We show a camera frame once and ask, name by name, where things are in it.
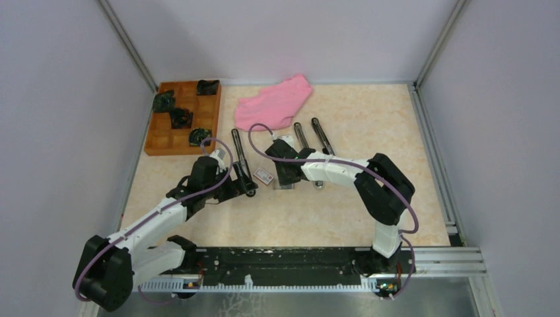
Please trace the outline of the red white staple box sleeve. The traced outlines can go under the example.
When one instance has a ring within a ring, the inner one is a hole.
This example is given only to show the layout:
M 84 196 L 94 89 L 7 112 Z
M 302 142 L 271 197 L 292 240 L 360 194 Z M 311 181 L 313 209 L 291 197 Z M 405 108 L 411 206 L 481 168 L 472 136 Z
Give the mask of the red white staple box sleeve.
M 257 180 L 259 180 L 266 186 L 270 185 L 275 179 L 273 174 L 264 170 L 263 168 L 257 168 L 254 171 L 253 175 L 257 178 Z

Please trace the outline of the beige and black stapler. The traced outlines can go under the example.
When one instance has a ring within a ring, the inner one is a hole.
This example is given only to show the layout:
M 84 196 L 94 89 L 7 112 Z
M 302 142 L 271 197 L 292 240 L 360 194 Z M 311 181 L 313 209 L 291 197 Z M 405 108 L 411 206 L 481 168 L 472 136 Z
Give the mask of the beige and black stapler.
M 306 136 L 304 134 L 304 130 L 302 128 L 302 125 L 300 122 L 295 122 L 293 124 L 293 128 L 296 134 L 296 137 L 300 143 L 300 145 L 302 146 L 302 148 L 309 148 L 310 145 L 306 139 Z M 324 183 L 321 181 L 317 181 L 313 183 L 313 186 L 316 190 L 322 190 L 324 188 Z

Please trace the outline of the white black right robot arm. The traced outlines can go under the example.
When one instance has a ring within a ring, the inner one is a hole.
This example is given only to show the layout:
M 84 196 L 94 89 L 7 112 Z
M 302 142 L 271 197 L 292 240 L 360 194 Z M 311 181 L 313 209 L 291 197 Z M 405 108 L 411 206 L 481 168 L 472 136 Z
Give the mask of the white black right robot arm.
M 396 266 L 402 247 L 402 214 L 411 205 L 415 187 L 389 157 L 377 153 L 368 160 L 352 160 L 311 148 L 296 151 L 282 139 L 276 139 L 264 155 L 275 163 L 283 185 L 305 180 L 356 189 L 375 221 L 370 255 L 362 265 L 380 272 Z

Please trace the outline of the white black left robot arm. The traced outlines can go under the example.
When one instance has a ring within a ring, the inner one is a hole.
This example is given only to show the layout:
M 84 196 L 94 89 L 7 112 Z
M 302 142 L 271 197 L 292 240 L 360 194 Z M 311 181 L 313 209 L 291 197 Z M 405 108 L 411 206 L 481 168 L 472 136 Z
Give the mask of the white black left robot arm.
M 139 220 L 107 237 L 94 235 L 86 241 L 72 283 L 76 298 L 111 312 L 138 286 L 165 271 L 192 272 L 198 256 L 188 249 L 186 239 L 154 243 L 202 210 L 207 200 L 252 197 L 257 188 L 246 159 L 225 166 L 216 154 L 199 157 L 191 173 Z

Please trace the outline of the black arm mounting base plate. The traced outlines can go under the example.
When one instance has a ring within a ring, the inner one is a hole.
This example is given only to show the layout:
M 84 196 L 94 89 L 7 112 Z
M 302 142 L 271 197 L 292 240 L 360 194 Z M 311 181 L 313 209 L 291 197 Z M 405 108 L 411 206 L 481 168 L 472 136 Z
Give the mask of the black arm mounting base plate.
M 220 248 L 190 250 L 179 267 L 166 274 L 192 274 L 202 284 L 258 287 L 323 287 L 358 285 L 375 274 L 414 272 L 411 252 L 386 259 L 371 247 Z

